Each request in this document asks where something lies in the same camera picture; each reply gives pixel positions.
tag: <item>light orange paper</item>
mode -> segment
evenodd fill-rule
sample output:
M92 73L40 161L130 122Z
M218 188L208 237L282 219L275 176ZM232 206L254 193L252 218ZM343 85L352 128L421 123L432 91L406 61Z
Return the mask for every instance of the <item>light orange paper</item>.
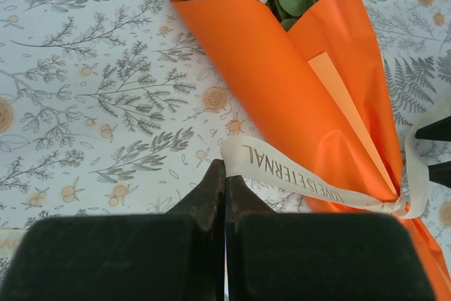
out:
M254 0L175 1L174 6L267 142L331 185L385 202L397 199L400 148L380 51L362 0L320 0L289 33ZM325 78L316 64L320 80L307 62L323 52L349 97L329 92L329 82L337 79ZM350 99L354 109L348 108ZM352 211L317 199L309 204L316 211ZM403 224L438 299L451 300L437 242L421 220Z

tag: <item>tablecloth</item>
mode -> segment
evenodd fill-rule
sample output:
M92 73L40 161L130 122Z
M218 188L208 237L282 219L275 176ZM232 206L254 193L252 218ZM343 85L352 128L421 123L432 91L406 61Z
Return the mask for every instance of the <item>tablecloth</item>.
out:
M451 0L364 2L402 142L451 90ZM224 139L259 137L169 0L0 0L0 11L1 227L165 212ZM429 164L451 157L444 142L419 149ZM247 183L276 211L309 211L300 195ZM423 220L451 265L450 198L431 183Z

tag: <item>rose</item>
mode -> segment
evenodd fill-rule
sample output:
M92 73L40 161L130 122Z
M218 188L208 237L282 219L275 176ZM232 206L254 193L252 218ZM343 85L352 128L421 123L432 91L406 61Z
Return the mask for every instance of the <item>rose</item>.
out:
M218 113L220 109L223 109L228 100L228 91L224 87L210 87L202 97L204 107L214 113Z
M8 102L0 98L0 133L6 131L13 122L13 108Z

